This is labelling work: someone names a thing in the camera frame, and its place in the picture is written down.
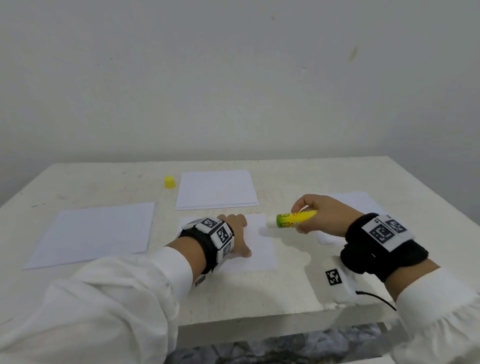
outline floor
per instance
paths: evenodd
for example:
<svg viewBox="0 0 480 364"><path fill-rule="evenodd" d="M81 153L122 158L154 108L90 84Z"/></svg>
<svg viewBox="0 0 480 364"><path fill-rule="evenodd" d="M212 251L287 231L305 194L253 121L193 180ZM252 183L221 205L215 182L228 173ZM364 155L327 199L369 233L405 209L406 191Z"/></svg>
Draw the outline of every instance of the floor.
<svg viewBox="0 0 480 364"><path fill-rule="evenodd" d="M367 359L372 355L360 346L381 335L376 324L351 328L313 331L268 338L263 341L241 341L183 349L173 352L166 364L333 364Z"/></svg>

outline white shirt sleeve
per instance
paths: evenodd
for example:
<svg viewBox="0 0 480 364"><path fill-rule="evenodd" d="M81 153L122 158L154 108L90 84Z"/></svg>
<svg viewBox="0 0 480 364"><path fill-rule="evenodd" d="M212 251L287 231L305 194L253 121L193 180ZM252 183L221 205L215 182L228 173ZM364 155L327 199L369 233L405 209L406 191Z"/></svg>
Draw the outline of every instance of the white shirt sleeve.
<svg viewBox="0 0 480 364"><path fill-rule="evenodd" d="M410 335L392 351L396 363L480 363L480 296L447 269L413 282L396 306Z"/></svg>
<svg viewBox="0 0 480 364"><path fill-rule="evenodd" d="M169 247L96 260L50 284L42 306L0 338L0 362L163 363L191 285L188 261Z"/></svg>

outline white paper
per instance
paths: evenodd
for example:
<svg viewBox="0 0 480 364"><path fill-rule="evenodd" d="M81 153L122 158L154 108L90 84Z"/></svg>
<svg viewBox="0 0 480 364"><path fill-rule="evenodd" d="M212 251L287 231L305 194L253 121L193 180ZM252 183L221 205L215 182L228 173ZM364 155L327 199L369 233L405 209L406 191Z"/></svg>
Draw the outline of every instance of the white paper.
<svg viewBox="0 0 480 364"><path fill-rule="evenodd" d="M62 211L24 269L144 253L154 208L155 203L149 202Z"/></svg>
<svg viewBox="0 0 480 364"><path fill-rule="evenodd" d="M182 173L177 210L257 206L252 177L247 170Z"/></svg>
<svg viewBox="0 0 480 364"><path fill-rule="evenodd" d="M261 229L267 229L267 220L264 214L245 215L247 227L243 230L245 242L252 251L250 258L242 258L232 254L227 255L215 269L214 274L242 273L254 270L276 269L276 253L273 239L260 234ZM183 225L198 217L181 218L178 226L180 232Z"/></svg>
<svg viewBox="0 0 480 364"><path fill-rule="evenodd" d="M364 214L368 214L370 212L374 212L379 215L387 214L387 212L366 192L348 192L345 194L323 195L333 197L334 199L344 203L345 205L349 205L350 207L353 207ZM318 242L322 244L345 244L345 239L339 236L330 235L322 231L317 231L316 235Z"/></svg>

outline table surface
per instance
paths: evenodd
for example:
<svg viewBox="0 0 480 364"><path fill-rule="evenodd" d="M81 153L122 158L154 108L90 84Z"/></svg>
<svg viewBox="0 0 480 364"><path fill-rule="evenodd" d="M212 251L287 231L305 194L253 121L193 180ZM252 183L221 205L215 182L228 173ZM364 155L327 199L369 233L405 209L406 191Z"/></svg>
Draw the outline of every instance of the table surface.
<svg viewBox="0 0 480 364"><path fill-rule="evenodd" d="M250 171L259 206L175 210L182 172L236 169ZM167 175L175 177L175 189L164 188L163 179ZM368 192L386 211L406 223L433 260L480 291L477 279L480 227L388 157L55 164L0 208L0 333L11 326L11 321L40 304L45 288L53 279L68 278L85 264L22 271L37 241L62 210L156 202L149 254L172 240L183 216L274 215L288 212L303 193L352 191ZM323 327L372 320L366 314L369 307L380 313L375 318L386 317L387 309L375 298L362 297L359 306L347 308L333 301L322 261L339 255L340 248L321 245L314 234L305 236L293 229L279 229L273 235L277 270L211 276L181 302L179 324L195 330L180 330L180 344L196 344L192 335L200 328L203 333L209 328L220 332L243 325L240 331L249 335L250 328L256 325L253 331L258 338L308 331L320 325L314 322L320 317L315 314L326 311L335 315L343 312L344 319L332 316L328 323L320 325ZM366 274L358 276L358 281L363 291L391 299L376 277ZM267 316L275 320L252 319ZM264 327L285 317L291 320L271 329ZM216 326L206 327L209 323ZM190 339L182 342L182 335ZM241 334L228 338L222 334L222 340L241 338Z"/></svg>

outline hand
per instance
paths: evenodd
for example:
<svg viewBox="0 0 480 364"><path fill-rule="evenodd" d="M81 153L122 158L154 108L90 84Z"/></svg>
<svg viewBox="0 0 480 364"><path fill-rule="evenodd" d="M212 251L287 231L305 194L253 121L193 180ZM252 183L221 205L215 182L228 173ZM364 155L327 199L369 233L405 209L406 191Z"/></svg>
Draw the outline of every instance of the hand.
<svg viewBox="0 0 480 364"><path fill-rule="evenodd" d="M330 235L344 237L350 225L363 215L332 197L318 194L302 196L293 205L292 213L299 212L305 206L318 210L318 213L297 225L297 231L303 234L320 230Z"/></svg>
<svg viewBox="0 0 480 364"><path fill-rule="evenodd" d="M233 234L235 235L235 244L230 252L234 254L240 254L245 258L252 256L252 251L247 244L245 244L245 240L243 239L243 228L247 226L247 219L245 216L242 214L232 214L228 216L218 215L218 218L228 223L228 225L230 225L233 229Z"/></svg>

